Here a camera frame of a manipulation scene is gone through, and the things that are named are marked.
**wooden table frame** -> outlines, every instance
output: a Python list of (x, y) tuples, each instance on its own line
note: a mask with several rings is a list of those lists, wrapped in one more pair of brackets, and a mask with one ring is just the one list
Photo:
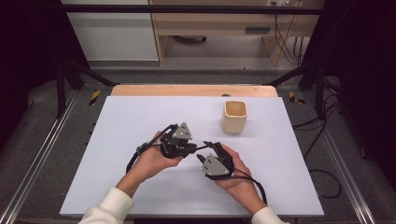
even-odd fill
[(112, 96), (231, 96), (277, 97), (272, 86), (254, 85), (118, 85)]

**black backdrop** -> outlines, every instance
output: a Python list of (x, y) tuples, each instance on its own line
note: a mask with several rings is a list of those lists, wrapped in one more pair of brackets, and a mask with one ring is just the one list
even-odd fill
[(27, 108), (28, 92), (55, 79), (61, 61), (89, 67), (67, 15), (39, 3), (61, 1), (0, 0), (0, 149)]
[[(322, 62), (325, 76), (340, 78), (340, 100), (362, 152), (381, 167), (396, 189), (396, 8), (393, 0), (354, 2)], [(322, 17), (306, 59), (340, 18)]]

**white tabletop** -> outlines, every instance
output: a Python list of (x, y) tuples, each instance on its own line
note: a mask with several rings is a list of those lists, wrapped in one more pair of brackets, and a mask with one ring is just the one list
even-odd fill
[[(239, 135), (220, 127), (226, 100), (247, 103)], [(268, 203), (280, 216), (323, 216), (311, 177), (281, 98), (109, 96), (67, 193), (62, 215), (82, 216), (99, 204), (125, 174), (137, 146), (170, 124), (186, 122), (192, 143), (221, 142), (238, 151), (262, 183)], [(206, 156), (212, 149), (199, 151)], [(134, 196), (135, 217), (243, 217), (248, 212), (204, 177), (195, 155), (145, 181)]]

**right hand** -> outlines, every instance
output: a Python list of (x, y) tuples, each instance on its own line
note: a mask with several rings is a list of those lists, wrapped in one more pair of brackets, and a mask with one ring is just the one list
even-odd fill
[[(233, 176), (246, 176), (238, 170), (251, 176), (249, 169), (239, 158), (239, 154), (223, 144), (221, 144), (221, 146), (233, 158), (233, 166), (235, 168)], [(216, 180), (215, 182), (219, 187), (231, 194), (237, 202), (241, 203), (251, 215), (254, 215), (259, 210), (267, 206), (267, 204), (265, 204), (259, 197), (259, 194), (254, 187), (254, 183), (250, 180), (228, 179)]]

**black clamp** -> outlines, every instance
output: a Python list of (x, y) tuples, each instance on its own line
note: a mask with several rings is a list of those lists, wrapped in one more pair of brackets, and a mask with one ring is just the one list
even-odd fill
[(186, 158), (188, 155), (195, 153), (196, 150), (203, 148), (189, 143), (189, 140), (191, 139), (192, 136), (190, 130), (185, 122), (183, 122), (180, 126), (177, 124), (169, 125), (151, 141), (143, 143), (140, 147), (136, 148), (136, 153), (126, 166), (126, 173), (128, 173), (128, 171), (132, 168), (134, 162), (137, 160), (137, 157), (139, 157), (152, 146), (160, 146), (161, 153), (168, 159), (173, 159), (175, 157)]
[(222, 148), (221, 143), (204, 142), (207, 147), (215, 150), (217, 157), (209, 154), (206, 158), (197, 154), (202, 163), (201, 170), (211, 180), (222, 179), (231, 176), (234, 172), (233, 158)]

